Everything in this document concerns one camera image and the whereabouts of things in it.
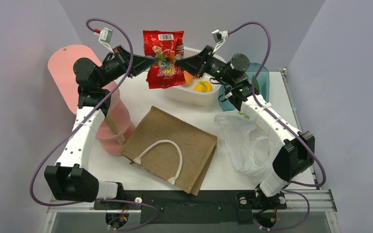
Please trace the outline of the brown paper grocery bag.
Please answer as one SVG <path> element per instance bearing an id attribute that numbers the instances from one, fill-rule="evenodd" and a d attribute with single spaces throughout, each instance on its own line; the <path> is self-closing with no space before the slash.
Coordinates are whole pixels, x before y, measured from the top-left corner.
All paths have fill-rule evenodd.
<path id="1" fill-rule="evenodd" d="M 217 136 L 153 106 L 120 153 L 130 165 L 197 196 L 217 141 Z"/>

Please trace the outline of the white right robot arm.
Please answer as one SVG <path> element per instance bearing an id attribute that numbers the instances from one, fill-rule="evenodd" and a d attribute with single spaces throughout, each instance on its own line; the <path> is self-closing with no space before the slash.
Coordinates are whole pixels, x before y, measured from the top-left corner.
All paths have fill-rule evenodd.
<path id="1" fill-rule="evenodd" d="M 206 46 L 197 55 L 175 62 L 175 65 L 195 77 L 205 73 L 226 85 L 225 99 L 247 115 L 270 138 L 275 155 L 272 171 L 255 188 L 255 202 L 265 209 L 283 203 L 280 194 L 293 178 L 314 163 L 315 138 L 310 132 L 301 132 L 273 110 L 255 89 L 246 72 L 250 61 L 244 54 L 235 54 L 229 62 L 214 56 L 215 50 Z"/>

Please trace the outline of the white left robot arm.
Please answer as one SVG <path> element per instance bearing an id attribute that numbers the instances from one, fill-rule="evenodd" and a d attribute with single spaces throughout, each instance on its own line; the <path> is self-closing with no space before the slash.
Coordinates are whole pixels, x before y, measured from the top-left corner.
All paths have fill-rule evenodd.
<path id="1" fill-rule="evenodd" d="M 131 55 L 117 46 L 103 60 L 87 46 L 70 45 L 56 51 L 48 69 L 68 108 L 75 114 L 72 135 L 56 163 L 47 166 L 44 177 L 57 200 L 92 202 L 106 199 L 114 209 L 125 204 L 121 183 L 103 181 L 89 172 L 95 141 L 106 152 L 118 155 L 135 126 L 120 99 L 116 79 L 135 77 L 155 59 Z"/>

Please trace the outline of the green cucumber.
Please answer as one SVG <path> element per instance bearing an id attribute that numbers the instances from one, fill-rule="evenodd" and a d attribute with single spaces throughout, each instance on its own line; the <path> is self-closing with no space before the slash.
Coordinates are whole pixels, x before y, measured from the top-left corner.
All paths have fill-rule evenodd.
<path id="1" fill-rule="evenodd" d="M 254 91 L 258 95 L 260 93 L 258 79 L 256 79 L 255 75 L 253 75 L 252 78 L 254 81 Z"/>

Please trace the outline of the red package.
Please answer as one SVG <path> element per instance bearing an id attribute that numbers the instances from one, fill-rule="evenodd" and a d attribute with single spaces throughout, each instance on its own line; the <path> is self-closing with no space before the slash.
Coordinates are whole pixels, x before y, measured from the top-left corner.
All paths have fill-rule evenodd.
<path id="1" fill-rule="evenodd" d="M 184 31 L 143 31 L 144 54 L 156 59 L 147 74 L 150 89 L 186 84 L 184 70 L 175 62 L 184 58 Z"/>

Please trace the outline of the white plastic grocery bag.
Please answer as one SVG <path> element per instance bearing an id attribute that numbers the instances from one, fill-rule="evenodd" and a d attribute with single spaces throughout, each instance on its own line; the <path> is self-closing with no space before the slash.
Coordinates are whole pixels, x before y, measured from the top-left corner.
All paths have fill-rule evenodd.
<path id="1" fill-rule="evenodd" d="M 250 117 L 237 110 L 214 117 L 219 124 L 234 168 L 258 185 L 272 174 L 278 150 L 272 139 Z"/>

